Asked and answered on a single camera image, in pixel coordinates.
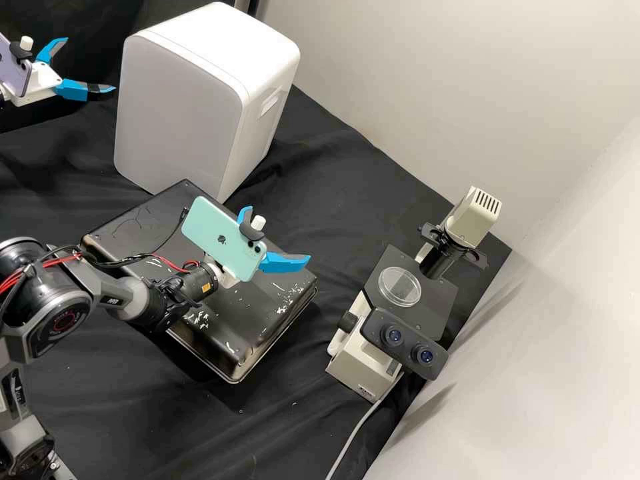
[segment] white power cord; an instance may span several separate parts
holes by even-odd
[[[329,474],[326,476],[325,480],[331,480],[331,478],[333,477],[333,474],[335,473],[335,471],[338,470],[338,466],[340,466],[340,462],[342,462],[342,458],[345,456],[347,450],[349,449],[349,446],[350,446],[351,442],[353,441],[353,439],[355,438],[356,434],[358,433],[358,430],[360,430],[360,427],[362,427],[362,425],[364,425],[364,423],[371,416],[371,414],[376,411],[376,409],[380,406],[382,401],[385,398],[387,398],[387,395],[389,394],[389,392],[391,390],[393,390],[393,388],[395,387],[396,383],[398,383],[400,381],[400,379],[402,378],[402,375],[404,375],[403,371],[401,371],[400,374],[398,374],[398,376],[395,378],[395,380],[393,381],[393,383],[391,384],[389,389],[384,393],[384,395],[382,395],[382,397],[380,397],[378,399],[378,401],[376,403],[374,403],[369,410],[367,410],[367,412],[365,413],[365,416],[360,419],[358,424],[355,426],[355,428],[351,432],[349,438],[347,439],[347,442],[345,443],[345,446],[342,447],[342,450],[340,451],[340,455],[338,455],[338,458],[336,458],[336,460],[333,463],[333,466],[331,467],[331,470],[329,471]]]

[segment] red wire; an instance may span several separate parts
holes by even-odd
[[[186,268],[187,265],[194,265],[196,267],[200,266],[200,262],[198,262],[198,260],[187,260],[186,262],[184,262],[184,264],[182,265],[182,268]]]
[[[161,255],[153,254],[153,256],[155,258],[157,258],[158,260],[160,260],[165,265],[169,266],[170,268],[172,268],[172,269],[174,269],[174,270],[176,270],[178,272],[189,273],[189,270],[185,270],[184,268],[178,267],[171,260],[168,260],[168,259],[162,257]],[[59,265],[60,263],[65,263],[65,262],[68,262],[68,261],[71,261],[71,260],[79,260],[81,257],[82,257],[82,253],[76,253],[76,254],[70,255],[68,257],[62,257],[62,258],[58,258],[58,259],[47,260],[46,262],[43,262],[42,266],[44,268],[54,267],[56,265]],[[200,265],[200,262],[198,262],[196,260],[189,260],[188,262],[185,263],[185,266],[186,265]],[[24,272],[24,268],[20,268],[20,269],[14,271],[12,274],[10,274],[10,276],[8,276],[7,278],[4,279],[3,282],[0,283],[0,295],[2,295],[4,292],[6,292],[10,288],[12,288],[12,286],[14,286],[16,283],[18,283],[18,280],[20,280],[20,277],[23,275],[23,272]]]
[[[81,256],[82,256],[81,253],[76,253],[75,255],[70,255],[68,257],[47,260],[46,262],[43,262],[42,266],[44,268],[53,267],[60,263],[65,263],[71,260],[78,260]],[[24,268],[20,268],[16,270],[12,274],[10,274],[10,276],[4,279],[2,283],[0,283],[0,295],[2,295],[4,292],[12,288],[12,286],[14,286],[16,283],[18,283],[18,280],[20,280],[20,277],[23,275],[23,271],[24,271]]]
[[[176,264],[174,264],[174,262],[172,262],[171,260],[167,260],[166,258],[160,256],[160,255],[156,255],[155,253],[152,254],[153,257],[157,258],[158,260],[160,260],[162,263],[164,263],[165,265],[168,265],[169,267],[171,267],[172,269],[181,272],[181,273],[189,273],[189,270],[185,270],[182,269],[180,267],[178,267]]]

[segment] teal smartphone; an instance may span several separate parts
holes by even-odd
[[[193,201],[182,224],[182,234],[241,281],[251,280],[267,253],[262,241],[249,246],[237,220],[204,197]]]

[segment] microscope focus knob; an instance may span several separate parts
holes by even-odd
[[[358,317],[347,310],[342,318],[338,320],[338,328],[343,332],[351,333],[356,323],[358,323]]]
[[[20,48],[22,48],[22,50],[31,51],[31,49],[33,48],[33,39],[24,35],[20,39]]]
[[[267,222],[266,218],[264,218],[261,215],[256,215],[251,221],[251,228],[260,231],[262,230],[262,228],[264,228],[266,222]]]

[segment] white knob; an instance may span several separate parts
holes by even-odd
[[[253,220],[251,220],[251,227],[254,230],[262,230],[266,222],[266,218],[262,217],[261,215],[256,215]]]
[[[20,48],[22,48],[22,50],[31,51],[32,47],[33,47],[33,39],[31,37],[24,35],[20,39]]]

